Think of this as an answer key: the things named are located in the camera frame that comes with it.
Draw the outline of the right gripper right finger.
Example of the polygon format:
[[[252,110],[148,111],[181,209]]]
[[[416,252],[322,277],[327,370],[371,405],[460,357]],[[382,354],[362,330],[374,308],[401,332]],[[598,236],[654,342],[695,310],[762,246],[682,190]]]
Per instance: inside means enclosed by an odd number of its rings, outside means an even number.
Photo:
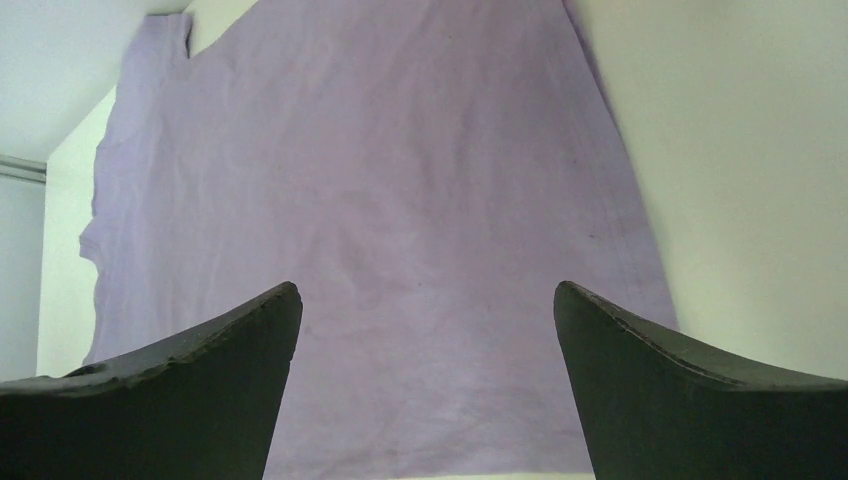
[[[580,285],[554,318],[599,479],[843,479],[847,384],[716,348]]]

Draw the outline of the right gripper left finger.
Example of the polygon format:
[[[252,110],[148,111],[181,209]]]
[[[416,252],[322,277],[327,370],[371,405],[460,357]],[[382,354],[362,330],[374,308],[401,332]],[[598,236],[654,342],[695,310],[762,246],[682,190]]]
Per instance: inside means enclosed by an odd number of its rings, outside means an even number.
[[[138,350],[1,386],[5,479],[259,479],[303,305],[282,283]]]

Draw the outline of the lavender t shirt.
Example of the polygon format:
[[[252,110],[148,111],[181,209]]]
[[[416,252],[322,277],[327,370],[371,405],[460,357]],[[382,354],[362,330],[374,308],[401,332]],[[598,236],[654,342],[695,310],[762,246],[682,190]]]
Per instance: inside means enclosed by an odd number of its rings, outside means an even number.
[[[127,48],[80,253],[89,361],[296,284],[266,474],[591,468],[557,340],[575,281],[675,325],[615,122],[559,1],[259,1]]]

